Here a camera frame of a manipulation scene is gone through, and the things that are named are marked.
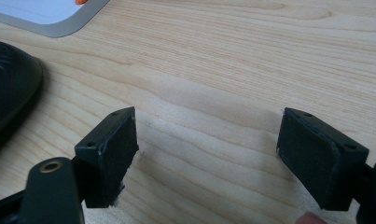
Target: metal grommet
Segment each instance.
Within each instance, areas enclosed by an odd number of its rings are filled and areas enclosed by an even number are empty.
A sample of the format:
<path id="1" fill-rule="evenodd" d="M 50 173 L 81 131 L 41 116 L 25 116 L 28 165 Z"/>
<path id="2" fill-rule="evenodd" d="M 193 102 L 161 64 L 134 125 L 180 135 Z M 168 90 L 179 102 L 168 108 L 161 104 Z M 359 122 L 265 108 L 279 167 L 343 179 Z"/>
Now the metal grommet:
<path id="1" fill-rule="evenodd" d="M 60 162 L 60 161 L 49 161 L 49 162 L 43 164 L 40 167 L 39 171 L 41 173 L 44 173 L 44 174 L 51 173 L 53 171 L 60 169 L 62 166 L 63 166 L 63 163 Z"/>

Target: light wooden surface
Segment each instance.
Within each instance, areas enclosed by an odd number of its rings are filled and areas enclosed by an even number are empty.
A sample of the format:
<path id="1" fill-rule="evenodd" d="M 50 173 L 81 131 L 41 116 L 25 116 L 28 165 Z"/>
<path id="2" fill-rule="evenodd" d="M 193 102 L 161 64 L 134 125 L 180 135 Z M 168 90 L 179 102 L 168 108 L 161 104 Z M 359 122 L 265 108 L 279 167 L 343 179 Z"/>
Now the light wooden surface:
<path id="1" fill-rule="evenodd" d="M 44 95 L 0 152 L 0 199 L 29 169 L 134 105 L 140 152 L 117 207 L 87 223 L 294 223 L 321 211 L 275 154 L 282 109 L 315 114 L 376 162 L 376 0 L 111 0 L 48 38 L 0 23 L 46 66 Z"/>

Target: black clamp jaw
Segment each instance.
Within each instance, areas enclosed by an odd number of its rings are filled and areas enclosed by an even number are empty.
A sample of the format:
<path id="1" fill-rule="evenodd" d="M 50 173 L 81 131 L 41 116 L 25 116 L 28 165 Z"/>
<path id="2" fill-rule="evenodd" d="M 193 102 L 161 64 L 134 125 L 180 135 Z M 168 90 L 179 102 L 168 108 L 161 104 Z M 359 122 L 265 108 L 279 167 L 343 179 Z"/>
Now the black clamp jaw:
<path id="1" fill-rule="evenodd" d="M 76 146 L 76 156 L 34 166 L 26 189 L 0 201 L 0 224 L 84 223 L 88 208 L 113 205 L 138 150 L 135 110 L 108 115 Z"/>
<path id="2" fill-rule="evenodd" d="M 357 223 L 376 224 L 376 164 L 366 164 L 367 148 L 309 113 L 286 108 L 277 154 L 321 208 L 347 211 L 354 198 Z"/>

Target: black mouse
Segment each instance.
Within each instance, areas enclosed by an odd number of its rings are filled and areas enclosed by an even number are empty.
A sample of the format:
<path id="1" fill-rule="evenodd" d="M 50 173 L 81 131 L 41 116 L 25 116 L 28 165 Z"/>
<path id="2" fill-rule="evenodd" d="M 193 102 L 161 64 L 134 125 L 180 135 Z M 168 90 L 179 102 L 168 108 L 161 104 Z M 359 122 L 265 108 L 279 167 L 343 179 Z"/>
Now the black mouse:
<path id="1" fill-rule="evenodd" d="M 0 42 L 0 132 L 34 95 L 42 73 L 37 58 Z"/>

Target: wood grain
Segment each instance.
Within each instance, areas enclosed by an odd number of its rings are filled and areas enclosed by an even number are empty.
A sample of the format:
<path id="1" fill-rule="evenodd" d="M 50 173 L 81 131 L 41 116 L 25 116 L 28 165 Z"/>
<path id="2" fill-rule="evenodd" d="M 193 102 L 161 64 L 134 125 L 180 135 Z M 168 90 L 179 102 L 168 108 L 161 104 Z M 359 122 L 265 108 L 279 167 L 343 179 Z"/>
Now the wood grain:
<path id="1" fill-rule="evenodd" d="M 376 0 L 110 1 L 48 38 L 0 23 L 39 58 L 44 90 L 0 151 L 0 199 L 113 110 L 137 109 L 140 151 L 119 204 L 87 223 L 294 223 L 322 211 L 275 154 L 284 107 L 315 114 L 376 162 Z"/>

